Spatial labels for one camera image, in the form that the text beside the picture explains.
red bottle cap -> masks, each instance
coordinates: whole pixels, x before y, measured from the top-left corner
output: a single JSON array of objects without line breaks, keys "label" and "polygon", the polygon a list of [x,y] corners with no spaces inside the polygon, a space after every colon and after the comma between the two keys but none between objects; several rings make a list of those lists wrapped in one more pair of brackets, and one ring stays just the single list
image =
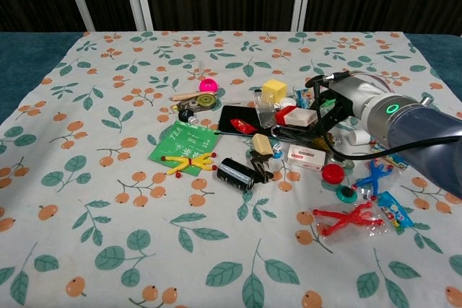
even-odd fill
[{"label": "red bottle cap", "polygon": [[340,184],[345,178],[345,171],[339,165],[327,164],[323,168],[322,176],[329,184]]}]

red object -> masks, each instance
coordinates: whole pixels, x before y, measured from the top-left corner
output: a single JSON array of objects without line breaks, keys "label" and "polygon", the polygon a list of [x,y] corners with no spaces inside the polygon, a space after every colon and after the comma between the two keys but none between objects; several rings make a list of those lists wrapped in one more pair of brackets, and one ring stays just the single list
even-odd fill
[{"label": "red object", "polygon": [[332,211],[319,211],[315,209],[313,214],[315,216],[330,216],[331,218],[340,219],[333,226],[328,227],[322,231],[324,236],[333,234],[335,231],[338,231],[342,227],[345,227],[348,224],[354,224],[357,226],[380,226],[383,225],[382,219],[370,220],[372,214],[370,212],[361,213],[361,210],[365,208],[371,208],[372,202],[362,203],[356,207],[351,213],[340,213]]},{"label": "red object", "polygon": [[285,126],[286,125],[286,121],[284,120],[284,116],[287,114],[287,113],[290,113],[292,112],[293,110],[295,110],[297,108],[297,106],[286,106],[284,107],[282,110],[276,112],[274,114],[274,118],[276,119],[276,123],[278,123],[280,126]]},{"label": "red object", "polygon": [[339,165],[327,164],[323,168],[323,180],[330,184],[340,184],[345,178],[345,171]]},{"label": "red object", "polygon": [[240,133],[244,133],[245,135],[251,135],[252,133],[255,133],[258,130],[257,128],[251,126],[249,123],[246,123],[242,119],[234,118],[230,120],[230,122],[232,126],[234,126],[234,129],[236,129]]}]

black cable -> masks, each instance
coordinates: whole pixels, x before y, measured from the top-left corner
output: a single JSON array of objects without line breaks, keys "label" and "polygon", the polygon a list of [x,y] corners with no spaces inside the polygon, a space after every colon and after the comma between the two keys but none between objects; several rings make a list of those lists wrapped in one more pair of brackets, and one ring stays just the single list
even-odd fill
[{"label": "black cable", "polygon": [[[313,86],[314,89],[314,94],[315,94],[315,100],[319,98],[319,93],[320,93],[320,87],[319,87],[319,82],[316,82]],[[379,151],[377,153],[373,154],[366,154],[366,155],[348,155],[348,154],[343,154],[340,151],[335,150],[335,148],[332,146],[331,142],[328,140],[327,137],[327,132],[324,130],[324,125],[321,120],[321,106],[317,105],[316,107],[316,115],[318,116],[318,122],[320,123],[319,126],[321,128],[321,133],[323,136],[324,141],[326,142],[327,146],[329,149],[338,157],[342,159],[348,159],[348,160],[370,160],[370,159],[376,159],[380,157],[384,157],[385,155],[397,153],[399,151],[406,151],[407,149],[413,149],[417,147],[428,147],[428,146],[434,146],[436,144],[449,144],[452,142],[457,142],[459,141],[462,136],[445,136],[445,137],[437,137],[437,138],[429,138],[427,140],[421,140],[421,141],[416,141],[416,142],[411,142],[410,144],[403,144],[401,146],[397,146],[392,149],[386,149],[385,151]]]}]

yellow sponge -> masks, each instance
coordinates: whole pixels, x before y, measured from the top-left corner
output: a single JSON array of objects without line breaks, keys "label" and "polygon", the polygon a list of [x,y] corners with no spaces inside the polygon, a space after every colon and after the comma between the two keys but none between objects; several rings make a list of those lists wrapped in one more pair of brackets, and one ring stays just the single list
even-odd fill
[{"label": "yellow sponge", "polygon": [[262,88],[263,95],[273,94],[274,102],[279,102],[283,97],[286,97],[287,85],[284,82],[270,79]]},{"label": "yellow sponge", "polygon": [[269,143],[268,137],[257,133],[252,138],[253,148],[261,155],[273,154],[273,149]]}]

robotic arm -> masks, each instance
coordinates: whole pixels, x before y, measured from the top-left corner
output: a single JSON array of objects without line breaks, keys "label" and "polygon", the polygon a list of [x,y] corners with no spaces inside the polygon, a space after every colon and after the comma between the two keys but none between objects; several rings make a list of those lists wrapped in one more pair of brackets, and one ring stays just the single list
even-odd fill
[{"label": "robotic arm", "polygon": [[[352,76],[335,73],[317,76],[307,82],[314,87],[318,111],[315,131],[326,131],[350,115],[359,118],[364,129],[384,147],[402,146],[400,155],[417,171],[442,189],[462,198],[462,121],[428,107],[431,99],[417,102],[409,97],[384,92],[375,85]],[[319,87],[327,90],[319,93]],[[334,108],[321,118],[319,106],[326,98],[336,98]],[[344,159],[367,159],[348,156],[333,150]]]}]

